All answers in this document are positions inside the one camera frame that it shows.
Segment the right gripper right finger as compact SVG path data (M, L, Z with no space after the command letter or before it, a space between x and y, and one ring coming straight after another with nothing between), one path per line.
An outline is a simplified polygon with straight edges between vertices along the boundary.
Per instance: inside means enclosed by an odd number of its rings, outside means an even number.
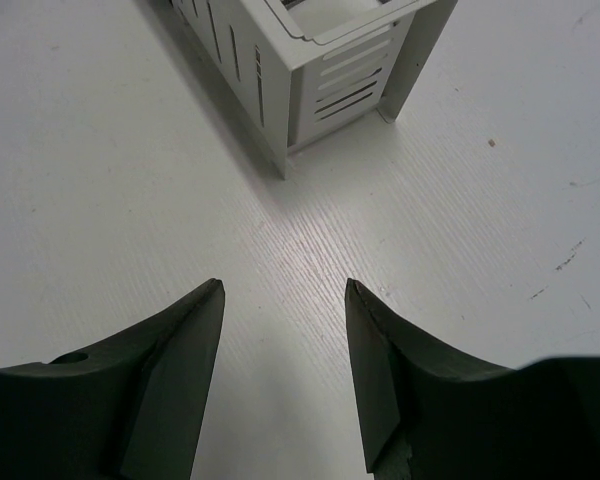
M600 479L600 356L510 369L392 311L357 280L345 316L376 479Z

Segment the white organizer box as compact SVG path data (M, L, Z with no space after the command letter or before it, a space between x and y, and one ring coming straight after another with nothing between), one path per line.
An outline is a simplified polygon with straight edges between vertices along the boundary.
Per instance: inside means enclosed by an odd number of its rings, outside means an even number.
M174 1L280 174L307 145L376 110L391 123L453 1Z

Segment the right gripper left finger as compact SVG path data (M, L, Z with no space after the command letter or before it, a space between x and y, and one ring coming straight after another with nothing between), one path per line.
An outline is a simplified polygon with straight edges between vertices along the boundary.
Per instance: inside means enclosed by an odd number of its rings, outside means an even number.
M223 324L211 279L48 363L0 368L0 479L187 479Z

